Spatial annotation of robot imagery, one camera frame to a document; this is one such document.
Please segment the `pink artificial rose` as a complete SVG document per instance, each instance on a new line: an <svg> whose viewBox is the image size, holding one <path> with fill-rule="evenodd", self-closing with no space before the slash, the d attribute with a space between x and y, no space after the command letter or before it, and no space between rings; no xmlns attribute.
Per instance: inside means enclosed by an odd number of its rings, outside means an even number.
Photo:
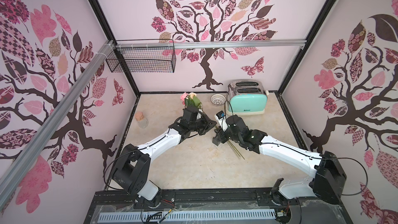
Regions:
<svg viewBox="0 0 398 224"><path fill-rule="evenodd" d="M195 98L195 97L197 97L197 94L196 94L196 93L194 93L194 92L186 93L186 92L185 92L185 93L183 93L183 94L181 95L180 99L182 100L183 105L185 105L185 106L190 105L190 101L193 102L194 106L199 106L199 105L201 105L201 103L199 103L199 104L196 104L196 103L195 103L195 101L194 101L194 98ZM237 148L236 148L230 141L227 141L227 143L228 143L228 145L230 146L230 148L233 150L233 152L237 155L238 158L245 159L245 158L243 157L243 155L237 150Z"/></svg>

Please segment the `peach artificial rose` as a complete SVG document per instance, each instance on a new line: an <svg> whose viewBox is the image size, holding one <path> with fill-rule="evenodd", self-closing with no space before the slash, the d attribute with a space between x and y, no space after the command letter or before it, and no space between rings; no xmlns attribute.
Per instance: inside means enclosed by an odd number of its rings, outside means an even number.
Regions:
<svg viewBox="0 0 398 224"><path fill-rule="evenodd" d="M185 105L186 106L187 105L193 105L193 106L196 106L196 107L201 105L201 101L200 100L195 101L195 99L194 99L195 97L196 97L196 95L194 95L192 93L187 94L185 99L184 99ZM227 141L227 143L230 146L230 148L234 151L234 153L237 155L238 158L245 159L243 157L243 155L237 150L237 148L230 141Z"/></svg>

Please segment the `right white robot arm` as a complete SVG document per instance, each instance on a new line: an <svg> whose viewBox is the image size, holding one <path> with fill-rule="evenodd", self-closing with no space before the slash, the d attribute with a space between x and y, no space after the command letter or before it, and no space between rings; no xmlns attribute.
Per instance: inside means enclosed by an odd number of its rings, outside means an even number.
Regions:
<svg viewBox="0 0 398 224"><path fill-rule="evenodd" d="M335 154L286 144L263 131L249 129L237 115L227 117L220 111L215 117L220 124L213 138L215 145L233 141L241 148L276 158L306 174L295 180L279 178L269 194L274 204L283 205L288 200L305 197L316 197L328 204L340 203L347 176Z"/></svg>

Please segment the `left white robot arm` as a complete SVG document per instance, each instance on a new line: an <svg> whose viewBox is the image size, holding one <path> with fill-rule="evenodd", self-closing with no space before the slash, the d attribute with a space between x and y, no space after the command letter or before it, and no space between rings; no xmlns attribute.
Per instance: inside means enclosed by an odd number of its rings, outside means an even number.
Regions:
<svg viewBox="0 0 398 224"><path fill-rule="evenodd" d="M111 179L129 195L158 204L161 189L148 179L151 163L164 152L191 138L192 132L204 135L216 124L198 107L186 107L183 115L169 125L162 135L139 146L126 145L115 160L110 172Z"/></svg>

